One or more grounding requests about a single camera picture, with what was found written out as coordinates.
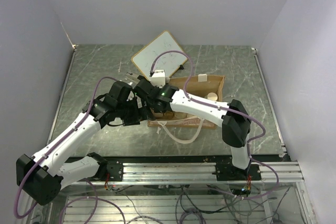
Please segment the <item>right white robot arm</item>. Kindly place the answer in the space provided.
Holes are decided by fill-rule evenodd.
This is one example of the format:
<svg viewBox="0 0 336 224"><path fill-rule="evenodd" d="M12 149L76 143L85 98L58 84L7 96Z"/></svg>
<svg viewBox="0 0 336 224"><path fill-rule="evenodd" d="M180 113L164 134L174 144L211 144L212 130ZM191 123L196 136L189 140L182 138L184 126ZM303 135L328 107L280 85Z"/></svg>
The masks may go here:
<svg viewBox="0 0 336 224"><path fill-rule="evenodd" d="M221 127L222 140L231 149L232 175L239 180L249 175L251 160L247 150L247 137L251 119L240 101L211 101L169 84L159 88L145 79L135 85L134 92L155 112L191 114Z"/></svg>

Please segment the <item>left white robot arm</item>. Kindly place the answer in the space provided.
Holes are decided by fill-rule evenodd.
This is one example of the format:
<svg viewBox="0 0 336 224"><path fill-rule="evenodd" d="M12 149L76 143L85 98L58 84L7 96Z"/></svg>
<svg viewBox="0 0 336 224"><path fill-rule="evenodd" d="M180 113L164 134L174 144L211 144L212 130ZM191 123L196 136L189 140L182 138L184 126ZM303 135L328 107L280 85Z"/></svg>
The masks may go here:
<svg viewBox="0 0 336 224"><path fill-rule="evenodd" d="M68 158L87 139L116 118L124 126L138 125L148 119L150 109L145 106L151 87L141 80L134 87L116 81L108 93L94 95L71 125L56 139L32 157L22 155L16 161L19 191L26 192L39 205L50 203L59 192L84 178L105 179L109 174L107 160L97 153L68 163Z"/></svg>

